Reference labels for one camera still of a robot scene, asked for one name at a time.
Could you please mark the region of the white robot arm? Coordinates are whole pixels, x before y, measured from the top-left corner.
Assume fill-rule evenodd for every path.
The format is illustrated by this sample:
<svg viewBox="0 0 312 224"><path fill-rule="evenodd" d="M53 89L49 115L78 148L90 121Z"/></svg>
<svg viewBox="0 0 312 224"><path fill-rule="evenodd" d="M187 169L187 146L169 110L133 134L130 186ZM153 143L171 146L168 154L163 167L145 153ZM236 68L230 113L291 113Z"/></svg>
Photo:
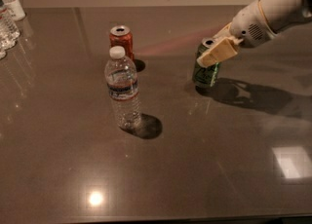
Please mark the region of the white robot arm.
<svg viewBox="0 0 312 224"><path fill-rule="evenodd" d="M213 36L212 46L197 62L205 68L223 62L238 54L240 48L258 47L311 19L311 0L255 0Z"/></svg>

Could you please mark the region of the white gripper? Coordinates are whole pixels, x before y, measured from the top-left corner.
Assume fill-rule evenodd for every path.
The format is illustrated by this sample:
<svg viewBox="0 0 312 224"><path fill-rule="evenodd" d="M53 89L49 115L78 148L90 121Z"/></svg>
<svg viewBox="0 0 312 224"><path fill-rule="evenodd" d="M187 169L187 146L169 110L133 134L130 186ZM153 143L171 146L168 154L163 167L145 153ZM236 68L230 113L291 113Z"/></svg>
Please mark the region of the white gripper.
<svg viewBox="0 0 312 224"><path fill-rule="evenodd" d="M244 48L255 48L274 39L277 33L270 23L271 10L268 0L255 0L243 8L214 39L204 40L208 48L197 57L197 63L208 68L236 56L240 44Z"/></svg>

